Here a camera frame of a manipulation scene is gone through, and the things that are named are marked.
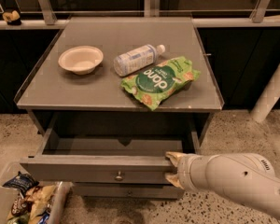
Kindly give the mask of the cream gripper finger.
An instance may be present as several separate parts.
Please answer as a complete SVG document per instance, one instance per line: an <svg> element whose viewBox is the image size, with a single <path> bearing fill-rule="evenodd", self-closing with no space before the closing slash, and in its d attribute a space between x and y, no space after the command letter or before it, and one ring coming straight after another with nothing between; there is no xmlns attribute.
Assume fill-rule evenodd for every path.
<svg viewBox="0 0 280 224"><path fill-rule="evenodd" d="M165 157L170 160L174 167L177 167L181 159L185 156L186 154L181 152L167 151L165 153Z"/></svg>
<svg viewBox="0 0 280 224"><path fill-rule="evenodd" d="M176 188L183 189L183 186L181 185L178 175L172 174L172 173L166 173L165 178L168 182L170 182L173 186Z"/></svg>

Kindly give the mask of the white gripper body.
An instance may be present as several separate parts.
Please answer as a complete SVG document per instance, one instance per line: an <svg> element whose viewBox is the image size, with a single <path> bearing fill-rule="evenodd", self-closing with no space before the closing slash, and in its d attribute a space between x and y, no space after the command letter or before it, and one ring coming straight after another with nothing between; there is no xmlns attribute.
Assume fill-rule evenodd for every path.
<svg viewBox="0 0 280 224"><path fill-rule="evenodd" d="M205 159L203 156L186 154L177 165L177 176L181 187L186 191L205 188Z"/></svg>

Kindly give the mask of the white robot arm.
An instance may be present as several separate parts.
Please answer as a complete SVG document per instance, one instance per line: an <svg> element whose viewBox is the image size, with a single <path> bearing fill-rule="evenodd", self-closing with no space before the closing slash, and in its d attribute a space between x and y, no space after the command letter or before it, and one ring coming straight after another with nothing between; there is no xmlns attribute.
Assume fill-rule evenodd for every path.
<svg viewBox="0 0 280 224"><path fill-rule="evenodd" d="M175 187L213 191L280 220L280 179L263 156L255 153L203 156L168 151L166 157L176 172L166 174L165 178Z"/></svg>

